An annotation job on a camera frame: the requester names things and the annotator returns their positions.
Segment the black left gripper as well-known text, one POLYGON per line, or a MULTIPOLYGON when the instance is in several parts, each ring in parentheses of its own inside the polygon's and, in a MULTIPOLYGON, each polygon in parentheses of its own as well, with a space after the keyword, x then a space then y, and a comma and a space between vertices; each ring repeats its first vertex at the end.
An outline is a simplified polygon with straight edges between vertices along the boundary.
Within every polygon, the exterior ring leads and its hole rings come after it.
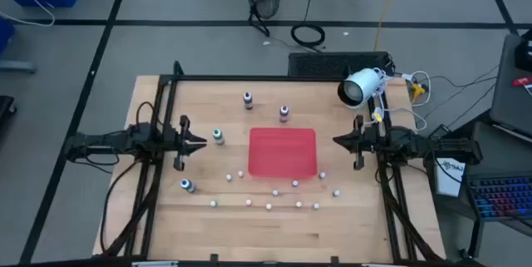
MULTIPOLYGON (((190 128, 190 119, 187 115, 180 116, 180 130, 176 130, 171 124, 168 124, 162 132, 163 136, 163 150, 176 151, 177 155, 174 159, 173 167, 177 171, 185 169, 184 158, 186 151, 186 135, 190 128)), ((207 146, 207 140, 189 132, 189 141, 198 143, 189 145, 189 155, 207 146)))

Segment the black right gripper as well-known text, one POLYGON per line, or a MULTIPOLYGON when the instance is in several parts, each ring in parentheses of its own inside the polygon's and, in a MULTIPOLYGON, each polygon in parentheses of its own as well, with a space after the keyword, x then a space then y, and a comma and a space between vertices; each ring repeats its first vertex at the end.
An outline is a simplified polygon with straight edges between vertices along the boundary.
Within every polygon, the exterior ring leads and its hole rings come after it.
MULTIPOLYGON (((365 126, 363 116, 357 115, 354 121, 355 125, 355 154, 356 160, 353 163, 355 170, 361 170, 365 166, 363 152, 375 152, 375 148, 379 141, 379 130, 377 126, 365 126)), ((346 149, 350 154, 354 153, 354 146, 351 143, 354 137, 354 131, 347 134, 333 137, 333 140, 341 147, 346 149)))

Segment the red translucent plastic tray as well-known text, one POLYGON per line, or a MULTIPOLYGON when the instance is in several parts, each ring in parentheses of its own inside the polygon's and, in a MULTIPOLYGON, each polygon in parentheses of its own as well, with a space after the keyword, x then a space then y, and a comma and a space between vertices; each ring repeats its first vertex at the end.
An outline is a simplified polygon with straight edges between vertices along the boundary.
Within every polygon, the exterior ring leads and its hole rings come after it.
POLYGON ((251 128, 248 171, 261 178, 306 179, 315 176, 318 159, 314 129, 251 128))

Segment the black computer tower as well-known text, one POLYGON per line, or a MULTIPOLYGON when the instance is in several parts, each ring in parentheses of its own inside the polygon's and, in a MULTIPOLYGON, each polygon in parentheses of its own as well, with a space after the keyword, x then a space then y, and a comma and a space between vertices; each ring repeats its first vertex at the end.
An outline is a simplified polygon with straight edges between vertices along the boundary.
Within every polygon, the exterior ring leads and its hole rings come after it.
POLYGON ((364 68, 379 68, 388 76, 396 70, 388 52, 294 52, 288 55, 291 77, 347 77, 364 68))

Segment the black lattice support strut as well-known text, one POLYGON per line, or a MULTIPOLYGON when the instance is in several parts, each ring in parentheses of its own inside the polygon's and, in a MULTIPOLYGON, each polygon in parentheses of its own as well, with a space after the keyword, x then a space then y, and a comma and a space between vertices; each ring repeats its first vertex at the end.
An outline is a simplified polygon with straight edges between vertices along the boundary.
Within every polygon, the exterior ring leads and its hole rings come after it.
POLYGON ((397 185, 398 195, 400 200, 392 194, 392 189, 389 186, 390 180, 387 178, 385 166, 379 166, 376 171, 376 180, 381 187, 382 196, 384 200, 384 208, 387 218, 387 228, 390 235, 390 245, 392 248, 392 258, 394 263, 405 261, 406 264, 435 264, 436 262, 445 262, 433 249, 425 242, 421 234, 417 231, 415 226, 411 223, 408 211, 406 208, 406 201, 402 189, 401 176, 399 171, 392 172, 392 180, 399 181, 397 185), (406 250, 408 259, 403 259, 400 254, 400 247, 397 239, 396 222, 397 218, 405 233, 406 250))
POLYGON ((130 171, 136 162, 134 162, 130 167, 126 168, 118 177, 111 183, 111 187, 106 195, 106 204, 101 220, 100 227, 100 242, 101 242, 101 255, 103 257, 114 257, 117 256, 122 248, 126 248, 125 256, 131 256, 132 247, 135 244, 135 235, 137 231, 137 226, 141 222, 144 215, 145 218, 145 227, 144 234, 142 235, 142 241, 140 246, 140 256, 144 259, 148 257, 151 234, 153 230, 153 224, 155 220, 155 209, 157 205, 157 199, 159 195, 160 188, 160 178, 162 174, 162 165, 157 165, 155 167, 154 175, 152 178, 151 186, 148 192, 145 194, 144 198, 136 200, 131 218, 126 223, 122 232, 115 238, 115 240, 110 244, 108 248, 105 247, 103 242, 103 235, 106 225, 106 212, 107 212, 107 203, 111 196, 111 192, 114 189, 118 180, 124 176, 128 171, 130 171))

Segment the white paper sign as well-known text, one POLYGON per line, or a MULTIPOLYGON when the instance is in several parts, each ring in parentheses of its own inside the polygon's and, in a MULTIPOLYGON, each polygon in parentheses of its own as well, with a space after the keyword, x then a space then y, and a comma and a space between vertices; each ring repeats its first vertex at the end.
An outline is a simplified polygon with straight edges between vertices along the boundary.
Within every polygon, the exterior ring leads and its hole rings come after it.
POLYGON ((452 158, 437 158, 434 169, 436 172, 436 193, 457 197, 460 194, 466 164, 452 158))

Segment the black rolling cart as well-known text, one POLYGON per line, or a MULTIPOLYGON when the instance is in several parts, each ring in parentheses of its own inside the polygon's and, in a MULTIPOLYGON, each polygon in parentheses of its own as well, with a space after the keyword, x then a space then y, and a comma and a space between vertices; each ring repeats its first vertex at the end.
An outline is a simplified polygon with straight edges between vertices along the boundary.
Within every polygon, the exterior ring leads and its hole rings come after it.
POLYGON ((532 173, 532 142, 480 122, 475 124, 473 138, 480 145, 483 160, 478 165, 469 165, 465 168, 465 179, 462 181, 460 194, 457 197, 437 193, 433 195, 438 205, 474 221, 470 243, 460 250, 460 256, 465 260, 472 260, 478 256, 484 225, 488 222, 500 222, 532 237, 532 220, 486 221, 480 219, 471 207, 466 192, 466 182, 472 178, 518 176, 532 173))

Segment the backlit rainbow keyboard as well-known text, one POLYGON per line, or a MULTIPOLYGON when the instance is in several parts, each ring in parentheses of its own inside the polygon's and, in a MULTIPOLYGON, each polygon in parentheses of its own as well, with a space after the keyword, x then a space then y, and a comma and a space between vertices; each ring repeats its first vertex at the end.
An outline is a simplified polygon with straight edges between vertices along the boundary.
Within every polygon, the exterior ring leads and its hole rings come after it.
POLYGON ((532 220, 532 173, 472 178, 465 191, 482 220, 532 220))

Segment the grey desk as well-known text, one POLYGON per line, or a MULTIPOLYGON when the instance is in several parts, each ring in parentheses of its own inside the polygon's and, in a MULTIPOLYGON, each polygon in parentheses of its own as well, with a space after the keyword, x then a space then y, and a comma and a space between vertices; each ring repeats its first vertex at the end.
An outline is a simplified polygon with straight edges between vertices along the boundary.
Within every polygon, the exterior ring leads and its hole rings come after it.
POLYGON ((527 90, 522 85, 513 85, 518 78, 532 77, 532 72, 519 69, 515 63, 515 50, 521 41, 519 35, 505 36, 490 119, 495 124, 532 139, 532 87, 527 90))

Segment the grey metal foot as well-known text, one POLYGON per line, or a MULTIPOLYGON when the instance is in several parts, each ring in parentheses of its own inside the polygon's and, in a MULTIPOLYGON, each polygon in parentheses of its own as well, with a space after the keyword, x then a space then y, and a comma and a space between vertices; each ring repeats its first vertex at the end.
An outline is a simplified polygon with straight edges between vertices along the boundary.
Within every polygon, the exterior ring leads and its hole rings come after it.
POLYGON ((35 74, 37 68, 31 62, 0 60, 0 72, 27 72, 35 74))

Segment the black desk device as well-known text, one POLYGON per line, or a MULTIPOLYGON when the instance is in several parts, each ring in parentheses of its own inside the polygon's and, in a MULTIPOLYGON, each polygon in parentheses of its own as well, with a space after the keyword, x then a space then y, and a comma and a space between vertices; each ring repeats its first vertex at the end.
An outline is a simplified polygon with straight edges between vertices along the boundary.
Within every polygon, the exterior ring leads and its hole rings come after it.
POLYGON ((520 37, 515 48, 515 66, 520 70, 532 73, 532 29, 520 37))

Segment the black aluminium table frame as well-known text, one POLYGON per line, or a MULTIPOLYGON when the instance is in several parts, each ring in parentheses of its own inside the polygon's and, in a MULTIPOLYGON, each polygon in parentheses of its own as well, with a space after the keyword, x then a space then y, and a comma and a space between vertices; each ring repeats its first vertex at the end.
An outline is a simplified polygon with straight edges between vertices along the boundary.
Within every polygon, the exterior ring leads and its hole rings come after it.
POLYGON ((337 97, 337 81, 185 75, 169 89, 159 88, 156 76, 140 76, 128 121, 147 120, 157 97, 163 109, 171 109, 173 125, 187 115, 193 134, 208 139, 220 129, 225 142, 210 142, 187 157, 183 171, 173 167, 173 154, 165 155, 149 259, 200 261, 218 254, 221 261, 237 262, 324 263, 332 256, 343 263, 393 261, 377 158, 366 155, 363 169, 355 170, 353 155, 333 141, 352 129, 354 118, 337 97), (252 110, 244 107, 245 92, 253 96, 252 110), (281 106, 290 109, 288 127, 314 129, 324 179, 249 174, 250 129, 279 126, 281 106), (183 179, 196 185, 195 193, 181 188, 183 179), (217 207, 209 205, 212 200, 217 207), (267 204, 273 208, 266 210, 267 204))

